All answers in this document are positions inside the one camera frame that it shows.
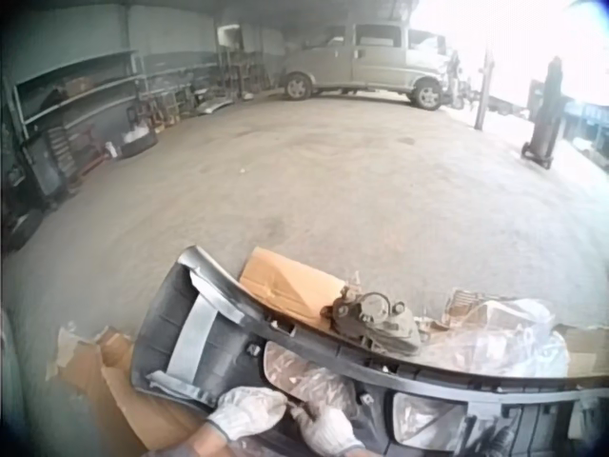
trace concrete floor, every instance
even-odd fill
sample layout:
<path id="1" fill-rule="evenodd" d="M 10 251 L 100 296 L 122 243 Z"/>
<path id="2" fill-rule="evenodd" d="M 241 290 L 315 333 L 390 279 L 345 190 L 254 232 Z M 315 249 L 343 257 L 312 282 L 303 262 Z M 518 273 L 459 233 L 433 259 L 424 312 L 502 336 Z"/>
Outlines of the concrete floor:
<path id="1" fill-rule="evenodd" d="M 45 381 L 59 327 L 135 335 L 192 244 L 235 275 L 256 246 L 343 278 L 357 270 L 365 288 L 431 315 L 461 287 L 546 299 L 567 324 L 609 323 L 605 174 L 564 145 L 550 171 L 522 161 L 523 121 L 501 138 L 447 112 L 355 98 L 186 120 L 98 170 L 5 261 L 3 304 L 48 455 L 105 453 L 87 403 Z"/>

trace screw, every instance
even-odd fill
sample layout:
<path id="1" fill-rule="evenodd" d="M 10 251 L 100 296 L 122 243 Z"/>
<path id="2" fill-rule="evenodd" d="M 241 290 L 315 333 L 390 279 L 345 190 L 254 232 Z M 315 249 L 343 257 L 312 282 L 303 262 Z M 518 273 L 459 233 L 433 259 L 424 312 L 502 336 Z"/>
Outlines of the screw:
<path id="1" fill-rule="evenodd" d="M 360 401 L 363 405 L 372 405 L 374 403 L 374 398 L 369 393 L 365 393 L 360 396 Z"/>
<path id="2" fill-rule="evenodd" d="M 252 357 L 258 357 L 260 354 L 261 348 L 258 345 L 251 344 L 247 347 L 246 352 Z"/>
<path id="3" fill-rule="evenodd" d="M 345 317 L 349 313 L 349 307 L 347 305 L 342 305 L 337 309 L 337 314 L 339 317 Z"/>

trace floor jack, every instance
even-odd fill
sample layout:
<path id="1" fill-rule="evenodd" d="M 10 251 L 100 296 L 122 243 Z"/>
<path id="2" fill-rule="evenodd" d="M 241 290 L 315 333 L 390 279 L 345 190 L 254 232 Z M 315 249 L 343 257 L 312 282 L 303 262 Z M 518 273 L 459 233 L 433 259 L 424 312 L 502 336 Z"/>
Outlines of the floor jack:
<path id="1" fill-rule="evenodd" d="M 560 93 L 562 63 L 555 57 L 548 66 L 543 88 L 543 101 L 535 119 L 535 128 L 530 142 L 522 145 L 521 157 L 532 160 L 545 169 L 552 167 L 552 152 L 559 135 L 564 102 Z"/>

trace hand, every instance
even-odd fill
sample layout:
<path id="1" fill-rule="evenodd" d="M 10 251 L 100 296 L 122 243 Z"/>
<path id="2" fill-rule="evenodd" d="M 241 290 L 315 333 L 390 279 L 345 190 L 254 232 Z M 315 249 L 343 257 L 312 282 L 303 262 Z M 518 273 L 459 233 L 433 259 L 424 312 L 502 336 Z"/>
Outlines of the hand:
<path id="1" fill-rule="evenodd" d="M 290 412 L 300 427 L 304 442 L 316 453 L 335 457 L 364 448 L 340 409 L 328 405 L 307 405 L 307 409 L 295 407 Z"/>
<path id="2" fill-rule="evenodd" d="M 287 398 L 266 387 L 236 387 L 225 393 L 218 408 L 207 417 L 226 437 L 235 441 L 267 431 L 284 417 Z"/>

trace headlight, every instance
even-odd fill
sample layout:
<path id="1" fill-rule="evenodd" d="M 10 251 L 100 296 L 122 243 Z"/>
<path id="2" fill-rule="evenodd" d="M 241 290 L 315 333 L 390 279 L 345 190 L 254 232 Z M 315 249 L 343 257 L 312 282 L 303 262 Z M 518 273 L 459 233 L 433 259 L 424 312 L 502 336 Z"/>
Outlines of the headlight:
<path id="1" fill-rule="evenodd" d="M 465 405 L 397 393 L 393 429 L 398 443 L 430 450 L 455 450 Z"/>
<path id="2" fill-rule="evenodd" d="M 347 417 L 357 414 L 355 388 L 349 379 L 272 341 L 266 343 L 264 368 L 270 384 L 302 402 L 323 402 L 341 409 Z"/>

